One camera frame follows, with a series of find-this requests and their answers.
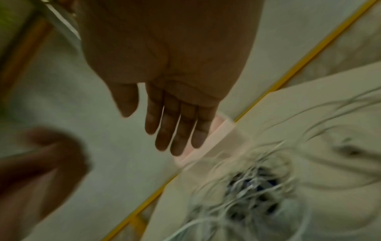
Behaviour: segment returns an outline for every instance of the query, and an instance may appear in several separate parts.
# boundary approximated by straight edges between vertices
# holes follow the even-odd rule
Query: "table surface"
[[[255,145],[297,138],[309,126],[323,118],[334,106],[313,109],[271,128],[261,135],[258,133],[272,123],[311,106],[350,98],[380,86],[380,76],[381,62],[378,62],[270,93],[237,123],[237,128],[250,135]],[[381,131],[381,123],[378,121],[380,115],[380,110],[372,108],[371,111],[363,110],[340,117],[335,122],[332,121],[332,124],[356,125],[364,131],[377,134]],[[332,162],[346,161],[359,170],[373,172],[376,175],[381,173],[379,163],[346,160],[333,153],[320,138],[312,139],[304,147],[311,154],[331,158]],[[300,177],[308,178],[308,182],[317,185],[356,185],[369,179],[369,176],[365,176],[363,172],[349,173],[309,160],[302,161],[307,163],[309,168],[307,175],[300,173]],[[180,227],[187,214],[189,199],[189,195],[184,191],[184,185],[186,183],[180,177],[168,184],[142,241],[162,241]],[[351,190],[327,191],[310,187],[301,187],[300,190],[312,208],[314,222],[321,228],[332,232],[357,229],[366,223],[370,216],[377,214],[380,209],[381,183]],[[377,229],[380,224],[380,219],[376,219],[359,234],[358,238],[362,241],[377,239],[376,237],[381,235],[381,230]]]

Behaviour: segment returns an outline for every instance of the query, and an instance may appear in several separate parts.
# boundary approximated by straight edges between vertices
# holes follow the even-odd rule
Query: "open palm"
[[[158,150],[181,155],[205,141],[220,101],[237,81],[254,41],[261,0],[81,0],[83,51],[124,116],[145,83],[145,129]]]

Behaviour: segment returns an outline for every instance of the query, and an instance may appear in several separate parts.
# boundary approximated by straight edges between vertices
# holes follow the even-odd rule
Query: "blurred hand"
[[[83,51],[124,116],[145,83],[145,129],[181,155],[205,141],[219,103],[250,53],[262,0],[79,0]]]
[[[2,241],[21,240],[26,207],[41,177],[56,171],[40,207],[40,221],[63,204],[86,175],[81,146],[73,138],[46,128],[25,134],[30,144],[40,147],[28,154],[0,160],[0,236]]]

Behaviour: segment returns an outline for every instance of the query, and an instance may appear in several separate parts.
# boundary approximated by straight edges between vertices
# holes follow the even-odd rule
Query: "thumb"
[[[139,104],[139,90],[137,84],[106,83],[111,95],[124,117],[131,116]]]

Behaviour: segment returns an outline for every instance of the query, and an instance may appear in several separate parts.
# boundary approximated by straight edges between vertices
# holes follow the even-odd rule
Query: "gray floor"
[[[247,66],[220,110],[235,118],[348,17],[363,0],[267,0]],[[59,34],[42,46],[10,99],[13,117],[59,127],[86,144],[94,170],[28,240],[96,241],[175,171],[144,133],[146,94],[123,119],[100,79]]]

